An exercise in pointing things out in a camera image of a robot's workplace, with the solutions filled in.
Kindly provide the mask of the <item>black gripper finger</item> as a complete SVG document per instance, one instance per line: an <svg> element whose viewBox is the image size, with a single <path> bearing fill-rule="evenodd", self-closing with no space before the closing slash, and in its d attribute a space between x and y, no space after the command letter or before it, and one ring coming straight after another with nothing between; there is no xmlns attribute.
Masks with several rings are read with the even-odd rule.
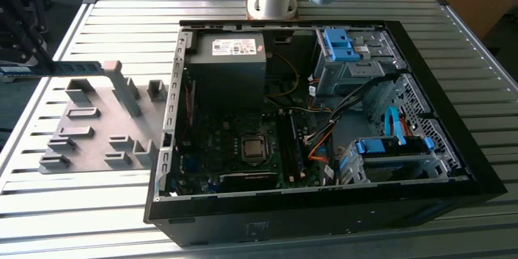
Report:
<svg viewBox="0 0 518 259"><path fill-rule="evenodd" d="M36 51L32 52L28 61L18 66L25 70L16 73L16 76L34 76L33 69L41 70L46 67L52 57L48 54L48 19L45 11L52 7L50 0L20 0L28 17L28 25L36 35L32 43Z"/></svg>
<svg viewBox="0 0 518 259"><path fill-rule="evenodd" d="M25 73L34 66L37 39L33 38L33 21L20 0L1 0L1 72Z"/></svg>

